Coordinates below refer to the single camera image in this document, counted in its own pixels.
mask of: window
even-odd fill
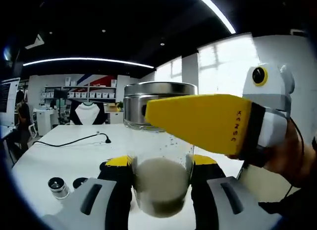
[[[260,63],[251,34],[209,44],[198,51],[199,94],[241,97],[250,66]]]
[[[154,80],[182,82],[182,57],[159,66],[155,71]]]

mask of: led light strip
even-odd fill
[[[222,21],[222,23],[227,27],[231,34],[235,34],[236,31],[232,27],[229,20],[224,16],[224,14],[220,11],[220,9],[211,1],[211,0],[201,0],[204,2]]]
[[[154,68],[154,66],[143,65],[143,64],[129,62],[129,61],[124,61],[124,60],[112,60],[112,59],[90,58],[90,57],[66,57],[66,58],[54,58],[54,59],[46,59],[46,60],[37,60],[37,61],[25,63],[25,64],[23,64],[23,66],[33,65],[33,64],[37,64],[37,63],[44,63],[44,62],[48,62],[48,61],[57,61],[57,60],[97,60],[97,61],[108,61],[108,62],[123,63],[123,64],[128,64],[128,65],[137,65],[137,66],[142,66],[142,67],[151,68],[151,69]]]

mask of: robotic hand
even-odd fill
[[[243,98],[198,95],[153,100],[147,104],[146,119],[207,151],[238,155],[263,166],[269,158],[265,147],[284,140],[293,90],[287,67],[263,64],[249,69]],[[197,230],[266,230],[278,223],[280,215],[259,207],[238,180],[225,177],[214,160],[195,155],[194,161],[191,196]],[[133,185],[130,163],[125,156],[102,165],[98,179],[82,184],[59,213],[44,216],[44,221],[53,229],[127,230]]]

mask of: black ceiling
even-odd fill
[[[212,1],[237,34],[289,34],[292,28],[302,28],[288,0]],[[24,10],[20,10],[18,20],[23,24],[18,33],[23,46],[31,44],[37,34],[45,43],[22,49],[18,59],[24,63],[92,57],[157,67],[193,53],[199,46],[231,36],[200,0],[31,0],[28,5],[22,3],[20,8]],[[99,73],[141,78],[152,71],[111,62],[57,61],[25,66],[22,76]]]

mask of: glass jar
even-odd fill
[[[183,208],[194,146],[146,123],[146,103],[196,93],[193,85],[171,82],[147,82],[125,88],[124,123],[131,140],[128,152],[132,158],[133,188],[139,208],[151,216],[170,217]]]

